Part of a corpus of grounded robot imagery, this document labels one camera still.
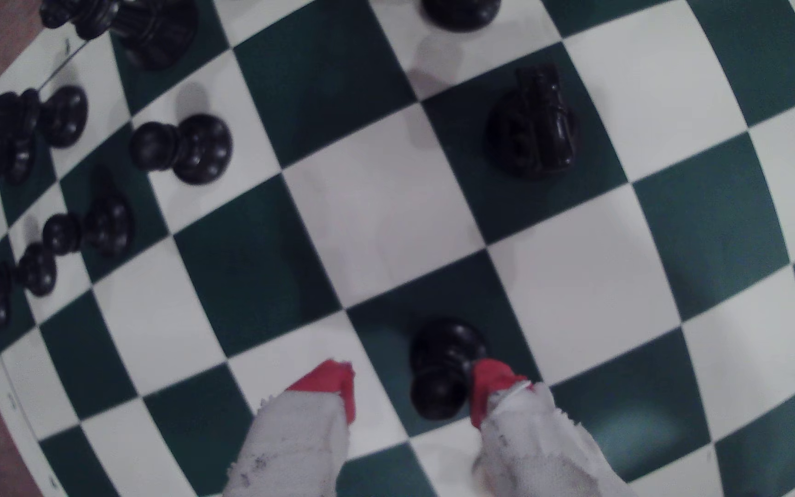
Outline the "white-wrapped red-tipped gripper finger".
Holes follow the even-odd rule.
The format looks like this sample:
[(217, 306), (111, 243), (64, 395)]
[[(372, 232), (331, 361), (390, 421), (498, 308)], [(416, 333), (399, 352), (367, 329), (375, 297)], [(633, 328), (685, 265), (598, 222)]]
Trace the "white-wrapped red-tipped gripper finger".
[(471, 422), (495, 496), (635, 496), (544, 382), (484, 358), (472, 368)]
[(224, 496), (336, 496), (356, 417), (350, 362), (327, 359), (262, 401)]

